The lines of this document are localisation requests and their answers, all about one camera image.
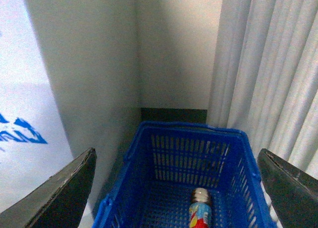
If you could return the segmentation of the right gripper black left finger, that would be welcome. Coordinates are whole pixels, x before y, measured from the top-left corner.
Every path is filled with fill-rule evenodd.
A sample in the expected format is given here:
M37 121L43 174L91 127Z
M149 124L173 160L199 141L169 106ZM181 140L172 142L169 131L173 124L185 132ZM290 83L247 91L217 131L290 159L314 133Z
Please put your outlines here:
M62 170L0 214L2 228L77 228L96 167L89 148Z

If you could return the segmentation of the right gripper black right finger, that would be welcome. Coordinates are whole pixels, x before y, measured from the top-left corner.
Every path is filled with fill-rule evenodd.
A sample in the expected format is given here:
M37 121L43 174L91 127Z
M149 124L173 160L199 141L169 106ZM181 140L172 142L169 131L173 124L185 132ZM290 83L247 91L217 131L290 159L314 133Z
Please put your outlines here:
M257 158L262 182L284 228L318 226L318 180L267 149Z

